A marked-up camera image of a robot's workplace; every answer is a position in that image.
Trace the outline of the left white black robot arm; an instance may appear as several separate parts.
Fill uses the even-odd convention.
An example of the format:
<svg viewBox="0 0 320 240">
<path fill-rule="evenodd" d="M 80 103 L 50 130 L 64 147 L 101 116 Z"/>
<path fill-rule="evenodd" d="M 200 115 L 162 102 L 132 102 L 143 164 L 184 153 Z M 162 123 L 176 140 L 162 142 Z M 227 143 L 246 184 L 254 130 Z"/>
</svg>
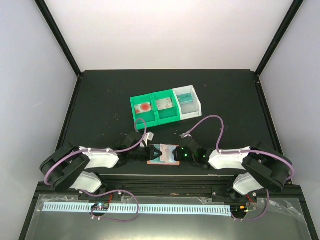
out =
<svg viewBox="0 0 320 240">
<path fill-rule="evenodd" d="M 108 188 L 102 183 L 98 173 L 87 170 L 120 168 L 130 160 L 153 161 L 163 153 L 159 146 L 147 144 L 152 138 L 151 132 L 142 135 L 132 131 L 114 148 L 86 148 L 67 143 L 48 157 L 39 170 L 44 175 L 44 183 L 58 193 L 68 189 L 81 189 L 101 200 L 107 195 Z"/>
</svg>

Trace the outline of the white pagoda credit card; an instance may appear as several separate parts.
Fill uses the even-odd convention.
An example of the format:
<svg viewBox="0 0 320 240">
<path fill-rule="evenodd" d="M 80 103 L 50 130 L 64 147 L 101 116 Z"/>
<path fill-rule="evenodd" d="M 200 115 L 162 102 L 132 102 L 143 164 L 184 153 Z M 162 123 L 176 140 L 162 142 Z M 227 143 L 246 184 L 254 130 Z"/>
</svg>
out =
<svg viewBox="0 0 320 240">
<path fill-rule="evenodd" d="M 159 111 L 171 109 L 174 107 L 172 99 L 170 97 L 158 99 L 155 102 L 156 102 L 157 109 Z"/>
</svg>

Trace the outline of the pink leather card holder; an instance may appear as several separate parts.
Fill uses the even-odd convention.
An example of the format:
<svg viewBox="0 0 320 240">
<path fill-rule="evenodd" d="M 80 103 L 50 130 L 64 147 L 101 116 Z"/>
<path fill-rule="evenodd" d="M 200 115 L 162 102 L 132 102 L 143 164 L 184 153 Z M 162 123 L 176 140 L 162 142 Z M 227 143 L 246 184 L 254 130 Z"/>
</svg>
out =
<svg viewBox="0 0 320 240">
<path fill-rule="evenodd" d="M 176 160 L 176 148 L 178 145 L 171 144 L 152 144 L 156 150 L 160 151 L 161 155 L 156 151 L 151 159 L 147 162 L 148 165 L 162 165 L 162 166 L 179 166 L 180 162 Z"/>
</svg>

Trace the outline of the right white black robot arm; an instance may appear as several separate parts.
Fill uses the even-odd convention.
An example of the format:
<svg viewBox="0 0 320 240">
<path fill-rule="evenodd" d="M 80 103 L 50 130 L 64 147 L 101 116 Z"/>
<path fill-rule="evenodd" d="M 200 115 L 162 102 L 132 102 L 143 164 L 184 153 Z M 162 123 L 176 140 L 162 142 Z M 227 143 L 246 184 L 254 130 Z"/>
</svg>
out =
<svg viewBox="0 0 320 240">
<path fill-rule="evenodd" d="M 241 170 L 225 187 L 213 193 L 231 203 L 239 203 L 258 190 L 280 193 L 295 173 L 292 162 L 282 154 L 257 142 L 238 149 L 203 148 L 193 138 L 182 138 L 171 153 L 176 161 L 188 161 L 204 170 Z"/>
</svg>

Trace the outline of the teal chip credit card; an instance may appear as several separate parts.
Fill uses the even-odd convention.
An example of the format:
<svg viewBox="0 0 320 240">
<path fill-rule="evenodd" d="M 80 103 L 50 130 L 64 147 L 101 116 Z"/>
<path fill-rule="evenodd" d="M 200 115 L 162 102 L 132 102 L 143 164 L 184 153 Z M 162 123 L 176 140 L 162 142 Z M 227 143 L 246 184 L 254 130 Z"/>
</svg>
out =
<svg viewBox="0 0 320 240">
<path fill-rule="evenodd" d="M 160 159 L 163 153 L 158 149 L 151 149 L 150 150 L 150 162 Z"/>
</svg>

